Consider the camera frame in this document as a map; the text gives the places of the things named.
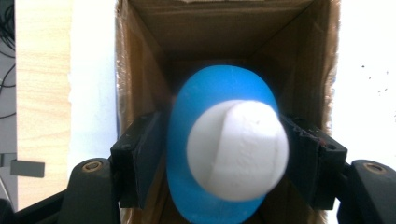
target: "blue oval object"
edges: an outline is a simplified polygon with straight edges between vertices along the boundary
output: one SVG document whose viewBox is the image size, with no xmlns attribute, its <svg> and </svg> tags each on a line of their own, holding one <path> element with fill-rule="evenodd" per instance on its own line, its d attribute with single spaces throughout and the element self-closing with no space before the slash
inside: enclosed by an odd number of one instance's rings
<svg viewBox="0 0 396 224">
<path fill-rule="evenodd" d="M 192 126 L 208 108 L 229 100 L 263 102 L 278 113 L 274 95 L 259 76 L 244 68 L 216 65 L 198 71 L 186 82 L 169 120 L 166 162 L 169 189 L 177 210 L 192 223 L 242 223 L 265 197 L 245 202 L 222 200 L 201 188 L 189 168 L 187 141 Z"/>
</svg>

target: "black cable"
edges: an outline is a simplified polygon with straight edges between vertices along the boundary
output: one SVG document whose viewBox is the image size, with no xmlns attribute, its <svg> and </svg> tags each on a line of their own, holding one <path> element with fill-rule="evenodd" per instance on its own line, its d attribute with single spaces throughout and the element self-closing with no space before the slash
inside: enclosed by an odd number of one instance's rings
<svg viewBox="0 0 396 224">
<path fill-rule="evenodd" d="M 3 80 L 1 81 L 1 84 L 0 84 L 0 94 L 1 94 L 1 90 L 2 90 L 3 88 L 12 88 L 12 87 L 15 87 L 15 85 L 11 85 L 11 86 L 4 85 L 4 82 L 6 81 L 6 78 L 8 77 L 8 75 L 11 73 L 11 71 L 12 71 L 14 68 L 15 68 L 15 64 L 13 64 L 13 65 L 8 69 L 8 71 L 6 72 L 6 75 L 4 76 Z M 9 115 L 0 116 L 0 119 L 6 119 L 6 118 L 12 117 L 12 116 L 14 116 L 14 115 L 16 115 L 16 114 L 17 114 L 17 113 L 14 112 L 14 113 L 9 114 Z"/>
<path fill-rule="evenodd" d="M 11 4 L 4 12 L 4 19 L 0 16 L 0 40 L 12 51 L 15 52 L 15 20 L 14 20 L 14 4 Z M 0 51 L 1 54 L 8 58 L 15 58 L 13 55 L 9 55 L 8 53 L 4 53 Z M 0 94 L 3 88 L 13 88 L 16 85 L 5 85 L 5 81 L 11 71 L 15 68 L 15 64 L 13 64 L 6 74 L 3 77 L 3 80 L 0 83 Z M 17 113 L 12 113 L 5 116 L 0 116 L 0 119 L 6 119 L 16 115 Z"/>
<path fill-rule="evenodd" d="M 17 115 L 17 112 L 14 112 L 14 113 L 9 114 L 9 115 L 1 116 L 0 119 L 6 119 L 6 118 L 12 117 L 14 115 Z"/>
<path fill-rule="evenodd" d="M 8 75 L 11 73 L 11 71 L 13 70 L 15 68 L 15 64 L 13 64 L 9 69 L 8 69 L 8 71 L 6 72 L 6 75 L 3 77 L 3 80 L 1 81 L 1 84 L 0 84 L 0 94 L 1 94 L 1 90 L 3 89 L 3 88 L 12 88 L 12 87 L 15 87 L 15 85 L 5 85 L 4 84 L 4 82 L 6 81 L 6 78 L 8 77 Z"/>
</svg>

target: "brown cardboard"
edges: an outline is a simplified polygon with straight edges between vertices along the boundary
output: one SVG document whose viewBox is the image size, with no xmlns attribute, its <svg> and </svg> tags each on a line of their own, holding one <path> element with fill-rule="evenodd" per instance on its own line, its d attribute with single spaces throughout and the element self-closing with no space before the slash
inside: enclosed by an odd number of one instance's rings
<svg viewBox="0 0 396 224">
<path fill-rule="evenodd" d="M 256 72 L 272 88 L 281 113 L 325 128 L 338 10 L 339 0 L 120 0 L 116 31 L 120 131 L 139 115 L 169 109 L 172 95 L 190 75 L 219 63 Z M 152 206 L 164 204 L 164 209 L 150 208 L 155 214 L 135 210 L 129 213 L 134 223 L 153 220 L 144 216 L 155 216 L 160 223 L 179 218 L 167 193 L 153 195 L 161 196 L 151 199 L 160 202 Z M 310 210 L 285 178 L 252 220 L 320 223 L 322 215 Z"/>
</svg>

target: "white wall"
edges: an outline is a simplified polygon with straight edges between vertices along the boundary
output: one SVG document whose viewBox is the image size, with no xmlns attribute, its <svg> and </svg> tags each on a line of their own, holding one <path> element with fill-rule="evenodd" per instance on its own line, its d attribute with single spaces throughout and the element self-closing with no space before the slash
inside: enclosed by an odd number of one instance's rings
<svg viewBox="0 0 396 224">
<path fill-rule="evenodd" d="M 366 159 L 396 169 L 395 9 L 391 0 L 341 5 L 332 137 L 348 148 L 348 162 Z M 337 223 L 335 212 L 328 223 Z"/>
<path fill-rule="evenodd" d="M 70 32 L 69 175 L 82 161 L 108 158 L 117 141 L 115 3 L 74 1 Z"/>
</svg>

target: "black machine part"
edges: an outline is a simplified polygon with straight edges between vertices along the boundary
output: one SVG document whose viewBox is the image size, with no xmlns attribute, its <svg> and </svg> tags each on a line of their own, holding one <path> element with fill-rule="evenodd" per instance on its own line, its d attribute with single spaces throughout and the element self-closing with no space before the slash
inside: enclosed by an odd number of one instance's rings
<svg viewBox="0 0 396 224">
<path fill-rule="evenodd" d="M 394 170 L 374 161 L 346 164 L 347 149 L 315 126 L 298 118 L 281 121 L 290 145 L 286 176 L 312 208 L 332 209 L 337 197 L 341 224 L 396 223 Z M 0 200 L 0 223 L 120 223 L 119 206 L 144 207 L 158 166 L 152 157 L 163 154 L 164 127 L 158 113 L 135 120 L 108 160 L 75 167 L 65 191 L 17 213 Z"/>
</svg>

